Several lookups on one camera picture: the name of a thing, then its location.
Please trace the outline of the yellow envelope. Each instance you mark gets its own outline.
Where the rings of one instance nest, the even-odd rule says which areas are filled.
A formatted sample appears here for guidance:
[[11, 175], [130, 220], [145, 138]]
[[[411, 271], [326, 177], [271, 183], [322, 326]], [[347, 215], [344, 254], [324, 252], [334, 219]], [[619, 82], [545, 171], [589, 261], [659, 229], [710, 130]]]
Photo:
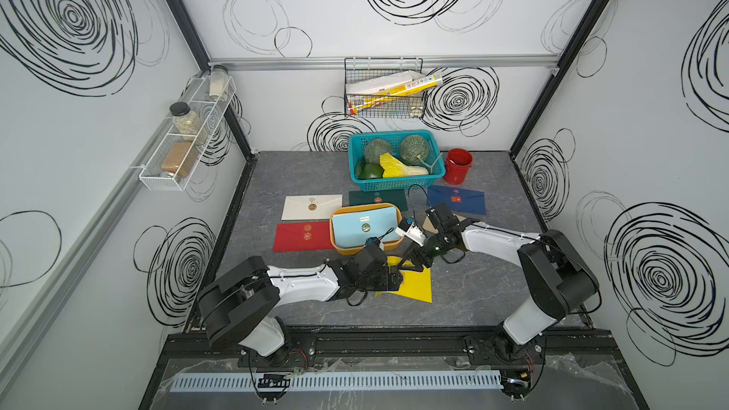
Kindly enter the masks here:
[[431, 271], [429, 269], [425, 269], [424, 271], [400, 270], [398, 268], [398, 264], [401, 262], [401, 259], [402, 258], [397, 256], [389, 256], [387, 258], [388, 271], [400, 271], [404, 277], [404, 282], [402, 283], [400, 290], [389, 290], [387, 282], [385, 289], [378, 290], [375, 294], [379, 296], [384, 293], [390, 293], [402, 296], [403, 298], [432, 303], [433, 294]]

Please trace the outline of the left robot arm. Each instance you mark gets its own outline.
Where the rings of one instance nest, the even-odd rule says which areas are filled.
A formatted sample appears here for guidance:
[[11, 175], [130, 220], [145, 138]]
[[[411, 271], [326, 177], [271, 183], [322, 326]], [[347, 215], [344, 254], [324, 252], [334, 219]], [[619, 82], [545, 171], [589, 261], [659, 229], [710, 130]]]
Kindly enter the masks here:
[[356, 292], [396, 292], [402, 271], [387, 262], [376, 238], [353, 256], [310, 268], [284, 269], [251, 256], [197, 296], [201, 326], [212, 351], [236, 345], [270, 358], [287, 344], [283, 322], [271, 312], [301, 302], [347, 300]]

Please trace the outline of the yellow white cabbage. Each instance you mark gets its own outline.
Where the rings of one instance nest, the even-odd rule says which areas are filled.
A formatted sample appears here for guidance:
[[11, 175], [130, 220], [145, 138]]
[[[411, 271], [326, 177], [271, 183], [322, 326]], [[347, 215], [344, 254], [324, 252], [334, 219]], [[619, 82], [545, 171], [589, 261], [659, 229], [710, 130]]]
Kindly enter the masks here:
[[414, 178], [430, 175], [427, 168], [406, 165], [389, 153], [380, 156], [380, 166], [383, 168], [383, 178]]

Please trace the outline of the white envelope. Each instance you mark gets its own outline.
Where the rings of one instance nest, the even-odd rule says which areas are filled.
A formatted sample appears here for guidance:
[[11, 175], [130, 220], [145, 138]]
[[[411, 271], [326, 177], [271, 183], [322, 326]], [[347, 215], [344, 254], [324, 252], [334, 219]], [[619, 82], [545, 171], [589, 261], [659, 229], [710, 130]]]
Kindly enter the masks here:
[[288, 196], [284, 202], [281, 219], [328, 220], [342, 207], [342, 195]]

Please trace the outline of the green melon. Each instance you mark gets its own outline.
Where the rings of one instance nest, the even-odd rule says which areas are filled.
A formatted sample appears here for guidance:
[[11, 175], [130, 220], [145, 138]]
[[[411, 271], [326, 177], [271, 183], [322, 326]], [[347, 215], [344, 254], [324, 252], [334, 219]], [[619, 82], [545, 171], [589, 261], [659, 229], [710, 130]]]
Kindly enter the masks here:
[[364, 149], [364, 160], [366, 163], [379, 164], [381, 155], [392, 153], [393, 147], [390, 142], [384, 139], [373, 139]]
[[400, 157], [407, 165], [420, 165], [428, 163], [431, 146], [427, 139], [420, 135], [409, 135], [400, 143]]

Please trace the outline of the dark green envelope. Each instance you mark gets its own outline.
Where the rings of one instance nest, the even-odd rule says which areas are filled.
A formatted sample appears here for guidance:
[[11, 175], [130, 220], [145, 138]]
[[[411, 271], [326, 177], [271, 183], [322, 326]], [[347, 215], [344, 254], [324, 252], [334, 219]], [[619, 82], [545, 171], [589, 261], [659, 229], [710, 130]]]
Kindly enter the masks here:
[[385, 190], [375, 192], [350, 191], [349, 205], [370, 205], [378, 203], [390, 203], [396, 206], [401, 212], [408, 210], [406, 194], [403, 189]]

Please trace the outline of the beige envelope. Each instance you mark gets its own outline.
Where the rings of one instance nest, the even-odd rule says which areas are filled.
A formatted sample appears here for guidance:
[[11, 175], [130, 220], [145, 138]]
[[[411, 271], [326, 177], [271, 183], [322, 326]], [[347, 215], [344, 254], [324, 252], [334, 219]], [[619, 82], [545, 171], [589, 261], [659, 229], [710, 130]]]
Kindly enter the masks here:
[[[457, 214], [457, 219], [459, 221], [463, 221], [463, 220], [465, 220], [465, 217], [459, 216]], [[425, 218], [425, 221], [423, 222], [423, 226], [421, 226], [421, 229], [423, 229], [423, 231], [425, 231], [427, 233], [436, 233], [438, 231], [438, 229], [433, 225], [433, 223], [431, 222], [431, 220], [429, 218]]]

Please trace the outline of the left green melon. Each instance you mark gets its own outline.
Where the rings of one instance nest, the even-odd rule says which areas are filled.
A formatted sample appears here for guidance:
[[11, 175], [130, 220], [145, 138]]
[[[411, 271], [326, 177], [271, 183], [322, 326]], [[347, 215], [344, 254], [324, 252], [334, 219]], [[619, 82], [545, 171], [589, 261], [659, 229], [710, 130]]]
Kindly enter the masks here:
[[373, 139], [364, 149], [364, 160], [366, 163], [379, 164], [381, 155], [392, 153], [393, 147], [390, 142], [384, 139]]

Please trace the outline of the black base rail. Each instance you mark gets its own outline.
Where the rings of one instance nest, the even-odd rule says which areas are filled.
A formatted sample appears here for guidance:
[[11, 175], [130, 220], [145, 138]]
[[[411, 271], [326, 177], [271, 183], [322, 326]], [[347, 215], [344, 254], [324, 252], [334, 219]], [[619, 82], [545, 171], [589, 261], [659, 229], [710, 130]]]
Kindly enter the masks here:
[[248, 366], [276, 369], [322, 366], [326, 360], [394, 357], [465, 357], [470, 366], [526, 366], [545, 355], [596, 354], [617, 351], [607, 330], [558, 326], [537, 336], [509, 357], [497, 351], [495, 328], [328, 328], [294, 326], [280, 353], [267, 359], [234, 345], [212, 351], [202, 332], [170, 335], [157, 360], [158, 367], [172, 360], [233, 360]]

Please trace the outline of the white wrap box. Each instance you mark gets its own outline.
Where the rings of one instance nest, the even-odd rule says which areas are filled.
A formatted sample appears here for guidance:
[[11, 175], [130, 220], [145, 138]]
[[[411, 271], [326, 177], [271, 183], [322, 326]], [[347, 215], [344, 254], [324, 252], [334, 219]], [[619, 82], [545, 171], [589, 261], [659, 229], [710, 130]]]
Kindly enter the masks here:
[[423, 74], [417, 71], [399, 71], [366, 81], [348, 83], [346, 84], [346, 93], [352, 95], [385, 95], [385, 91], [391, 88], [405, 85], [420, 78], [423, 78]]

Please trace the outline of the green pepper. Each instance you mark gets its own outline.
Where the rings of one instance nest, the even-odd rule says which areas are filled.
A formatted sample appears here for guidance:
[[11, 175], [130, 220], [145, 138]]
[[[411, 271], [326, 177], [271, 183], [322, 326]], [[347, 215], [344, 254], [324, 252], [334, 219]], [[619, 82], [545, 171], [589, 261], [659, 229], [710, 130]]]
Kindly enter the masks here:
[[383, 177], [383, 167], [376, 163], [366, 163], [359, 173], [359, 180], [379, 180]]

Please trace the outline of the red cup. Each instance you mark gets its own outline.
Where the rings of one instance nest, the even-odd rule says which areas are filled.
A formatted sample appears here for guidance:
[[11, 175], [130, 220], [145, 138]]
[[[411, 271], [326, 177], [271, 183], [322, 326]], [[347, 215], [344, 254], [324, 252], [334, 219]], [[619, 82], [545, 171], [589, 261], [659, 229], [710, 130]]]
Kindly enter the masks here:
[[450, 150], [444, 161], [446, 173], [443, 180], [450, 185], [461, 185], [473, 166], [472, 154], [461, 148]]

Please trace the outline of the light blue envelope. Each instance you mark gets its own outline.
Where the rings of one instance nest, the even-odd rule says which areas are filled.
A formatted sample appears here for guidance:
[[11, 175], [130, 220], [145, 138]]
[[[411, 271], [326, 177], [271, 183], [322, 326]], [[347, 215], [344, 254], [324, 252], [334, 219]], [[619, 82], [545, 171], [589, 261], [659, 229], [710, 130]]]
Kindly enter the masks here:
[[397, 241], [398, 210], [394, 206], [361, 212], [335, 214], [332, 218], [334, 244], [342, 249], [361, 247], [369, 238]]

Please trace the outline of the yellow storage box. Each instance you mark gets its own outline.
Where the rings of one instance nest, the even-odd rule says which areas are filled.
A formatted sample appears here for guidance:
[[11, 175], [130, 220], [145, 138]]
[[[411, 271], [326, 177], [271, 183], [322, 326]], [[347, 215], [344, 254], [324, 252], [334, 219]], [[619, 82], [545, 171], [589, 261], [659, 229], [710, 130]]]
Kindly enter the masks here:
[[330, 242], [344, 256], [358, 254], [371, 238], [379, 238], [387, 252], [394, 251], [402, 243], [396, 233], [401, 220], [400, 209], [391, 203], [341, 208], [330, 217]]

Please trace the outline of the brown block package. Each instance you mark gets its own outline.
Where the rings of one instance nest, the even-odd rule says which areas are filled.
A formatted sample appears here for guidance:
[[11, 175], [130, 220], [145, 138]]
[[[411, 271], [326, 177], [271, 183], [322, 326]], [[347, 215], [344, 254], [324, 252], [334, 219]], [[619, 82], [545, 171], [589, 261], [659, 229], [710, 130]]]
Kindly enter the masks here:
[[199, 152], [191, 142], [176, 142], [161, 164], [161, 175], [187, 178], [197, 161]]

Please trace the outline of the yellow foil roll box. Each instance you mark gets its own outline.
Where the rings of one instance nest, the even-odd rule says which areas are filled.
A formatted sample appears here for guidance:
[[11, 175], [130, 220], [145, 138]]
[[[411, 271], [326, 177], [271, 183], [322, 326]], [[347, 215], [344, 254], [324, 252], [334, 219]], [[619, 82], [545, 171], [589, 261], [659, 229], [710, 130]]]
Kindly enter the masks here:
[[442, 84], [442, 78], [438, 75], [427, 75], [423, 78], [399, 85], [385, 91], [385, 95], [352, 95], [347, 94], [347, 110], [350, 114], [358, 114], [362, 111], [376, 106], [383, 106], [394, 102], [396, 99], [416, 97], [429, 88]]

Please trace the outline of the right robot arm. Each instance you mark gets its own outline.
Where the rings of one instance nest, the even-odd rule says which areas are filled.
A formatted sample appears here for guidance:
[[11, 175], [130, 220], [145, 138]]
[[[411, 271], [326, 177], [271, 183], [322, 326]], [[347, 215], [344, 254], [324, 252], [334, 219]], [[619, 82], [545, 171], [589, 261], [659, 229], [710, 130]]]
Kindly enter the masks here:
[[412, 241], [404, 259], [416, 270], [430, 268], [436, 258], [455, 249], [493, 256], [522, 270], [529, 296], [493, 337], [494, 348], [504, 357], [516, 355], [599, 293], [594, 273], [560, 231], [520, 233], [476, 218], [460, 219], [444, 203], [429, 208], [426, 216], [433, 235], [426, 235], [413, 219], [402, 220], [396, 229]]

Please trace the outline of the navy blue envelope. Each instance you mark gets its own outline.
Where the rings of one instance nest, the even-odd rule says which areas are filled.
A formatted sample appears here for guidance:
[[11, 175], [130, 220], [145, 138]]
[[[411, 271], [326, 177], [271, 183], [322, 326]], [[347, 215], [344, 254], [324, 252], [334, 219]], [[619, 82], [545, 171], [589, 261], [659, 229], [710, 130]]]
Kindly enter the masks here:
[[487, 214], [485, 195], [481, 191], [432, 185], [427, 190], [427, 197], [433, 206], [445, 203], [454, 212]]

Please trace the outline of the clear lid jar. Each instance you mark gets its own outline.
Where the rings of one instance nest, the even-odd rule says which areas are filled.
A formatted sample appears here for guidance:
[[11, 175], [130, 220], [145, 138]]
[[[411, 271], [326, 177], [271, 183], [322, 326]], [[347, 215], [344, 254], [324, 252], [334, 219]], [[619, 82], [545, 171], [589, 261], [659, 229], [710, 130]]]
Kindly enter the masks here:
[[209, 97], [211, 99], [219, 99], [226, 90], [226, 85], [229, 82], [229, 70], [226, 66], [214, 65], [210, 70], [209, 75]]

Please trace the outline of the black lid spice jar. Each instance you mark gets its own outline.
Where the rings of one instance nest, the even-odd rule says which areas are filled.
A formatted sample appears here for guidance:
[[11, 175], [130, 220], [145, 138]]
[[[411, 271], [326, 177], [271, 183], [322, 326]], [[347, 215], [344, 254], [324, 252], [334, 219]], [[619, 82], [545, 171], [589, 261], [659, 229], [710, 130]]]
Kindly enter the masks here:
[[169, 106], [169, 111], [178, 134], [187, 140], [195, 140], [199, 137], [202, 122], [197, 112], [187, 102], [174, 102]]

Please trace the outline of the teal plastic basket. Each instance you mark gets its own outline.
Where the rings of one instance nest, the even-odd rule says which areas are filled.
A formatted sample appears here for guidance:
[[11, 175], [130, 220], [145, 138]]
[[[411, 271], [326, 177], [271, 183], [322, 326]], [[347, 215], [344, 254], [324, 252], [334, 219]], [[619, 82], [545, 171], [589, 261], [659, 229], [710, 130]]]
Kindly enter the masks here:
[[[366, 146], [375, 139], [383, 139], [389, 142], [395, 152], [396, 158], [400, 157], [402, 141], [411, 135], [421, 136], [430, 147], [430, 155], [425, 160], [425, 168], [429, 174], [425, 176], [413, 176], [403, 178], [376, 178], [375, 180], [361, 180], [355, 177], [355, 166], [364, 157]], [[351, 180], [360, 186], [363, 192], [376, 192], [382, 190], [407, 189], [413, 184], [423, 188], [431, 186], [439, 178], [445, 176], [445, 165], [442, 161], [442, 153], [433, 134], [426, 130], [406, 130], [354, 134], [349, 137], [349, 174]]]

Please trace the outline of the red envelope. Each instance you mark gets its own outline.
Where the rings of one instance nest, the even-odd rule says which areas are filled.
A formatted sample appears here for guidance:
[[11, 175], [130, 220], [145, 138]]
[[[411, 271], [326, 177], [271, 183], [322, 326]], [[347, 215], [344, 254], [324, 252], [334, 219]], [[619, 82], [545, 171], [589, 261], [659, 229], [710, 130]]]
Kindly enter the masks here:
[[333, 250], [327, 221], [283, 223], [276, 227], [274, 252]]

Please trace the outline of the right green melon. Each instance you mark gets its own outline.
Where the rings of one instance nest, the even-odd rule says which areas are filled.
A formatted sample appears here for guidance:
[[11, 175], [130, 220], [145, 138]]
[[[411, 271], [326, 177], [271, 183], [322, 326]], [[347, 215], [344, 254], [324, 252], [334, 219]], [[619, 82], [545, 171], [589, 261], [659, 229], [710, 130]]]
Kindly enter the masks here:
[[409, 135], [400, 143], [400, 157], [407, 165], [420, 165], [428, 163], [431, 146], [427, 139], [420, 135]]

